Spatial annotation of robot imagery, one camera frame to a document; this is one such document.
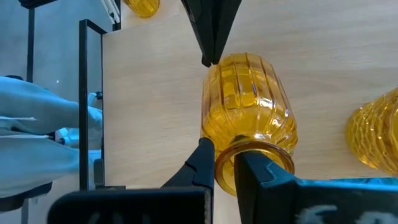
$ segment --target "yellow glass vase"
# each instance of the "yellow glass vase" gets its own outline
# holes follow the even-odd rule
[[[123,0],[137,16],[147,18],[153,16],[159,8],[159,0]]]
[[[360,161],[398,175],[398,88],[357,109],[348,120],[346,140]]]
[[[234,156],[261,151],[294,173],[290,155],[296,122],[272,65],[253,54],[232,54],[203,82],[201,134],[215,145],[215,178],[236,195]]]

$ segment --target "gray floor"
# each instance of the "gray floor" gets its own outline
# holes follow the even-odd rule
[[[78,100],[78,23],[90,19],[106,31],[112,25],[100,0],[58,0],[35,12],[33,82],[68,99]],[[17,0],[0,1],[0,75],[26,77],[28,10]],[[101,90],[101,42],[88,33],[88,91]],[[29,223],[43,224],[51,204],[78,190],[78,176],[53,183],[51,192],[29,202]],[[0,214],[0,223],[21,222],[21,211]]]

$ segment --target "light wood board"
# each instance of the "light wood board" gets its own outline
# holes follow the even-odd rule
[[[106,184],[159,187],[200,137],[201,52],[184,11],[106,34]],[[398,86],[398,2],[243,0],[224,55],[250,52],[273,64],[298,126],[296,175],[383,175],[345,143],[353,110]],[[218,186],[215,223],[240,223]]]

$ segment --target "yellow glass object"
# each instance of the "yellow glass object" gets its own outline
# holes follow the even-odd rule
[[[159,8],[159,0],[123,0],[137,16],[147,18],[153,16]]]
[[[215,178],[236,195],[234,156],[261,151],[294,173],[289,154],[296,122],[272,65],[253,54],[232,54],[210,68],[203,82],[201,134],[215,145]]]
[[[398,88],[357,109],[346,140],[360,161],[398,175]]]

